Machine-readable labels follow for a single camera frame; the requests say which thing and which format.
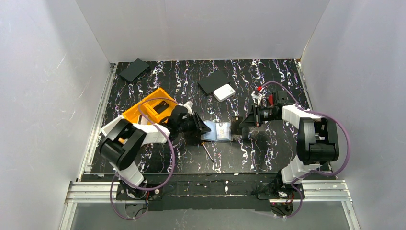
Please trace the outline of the dark credit card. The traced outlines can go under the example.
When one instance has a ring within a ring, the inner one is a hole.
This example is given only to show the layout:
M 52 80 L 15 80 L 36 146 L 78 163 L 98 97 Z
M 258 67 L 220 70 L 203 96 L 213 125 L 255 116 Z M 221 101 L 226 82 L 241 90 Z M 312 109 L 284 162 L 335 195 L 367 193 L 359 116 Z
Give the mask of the dark credit card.
M 239 127 L 241 122 L 243 121 L 243 117 L 241 116 L 234 116 L 231 120 L 231 134 L 232 135 L 242 135 L 242 128 Z

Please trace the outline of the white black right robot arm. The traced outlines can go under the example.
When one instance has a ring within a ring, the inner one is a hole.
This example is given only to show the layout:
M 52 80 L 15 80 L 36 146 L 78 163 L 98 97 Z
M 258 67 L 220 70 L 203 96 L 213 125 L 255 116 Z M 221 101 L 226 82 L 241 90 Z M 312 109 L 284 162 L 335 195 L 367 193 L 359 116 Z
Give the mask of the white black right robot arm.
M 272 102 L 257 103 L 239 128 L 260 127 L 265 121 L 281 120 L 297 129 L 296 156 L 278 173 L 279 184 L 299 184 L 305 175 L 339 157 L 337 126 L 330 118 L 315 115 L 288 99 L 286 91 L 274 92 Z

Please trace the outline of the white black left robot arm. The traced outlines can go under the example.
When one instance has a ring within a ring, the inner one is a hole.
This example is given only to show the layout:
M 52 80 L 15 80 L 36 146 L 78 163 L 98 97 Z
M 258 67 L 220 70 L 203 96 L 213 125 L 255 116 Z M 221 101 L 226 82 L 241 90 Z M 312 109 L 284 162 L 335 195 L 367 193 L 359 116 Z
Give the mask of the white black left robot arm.
M 141 148 L 147 144 L 169 145 L 171 170 L 166 180 L 155 186 L 155 189 L 159 189 L 169 181 L 174 172 L 176 156 L 173 140 L 183 133 L 199 136 L 208 132 L 211 132 L 210 127 L 196 112 L 191 114 L 186 106 L 177 105 L 169 116 L 151 125 L 132 123 L 125 118 L 118 120 L 99 145 L 99 153 L 116 169 L 118 177 L 126 185 L 133 189 L 153 191 L 154 188 L 141 187 L 144 177 L 135 163 Z

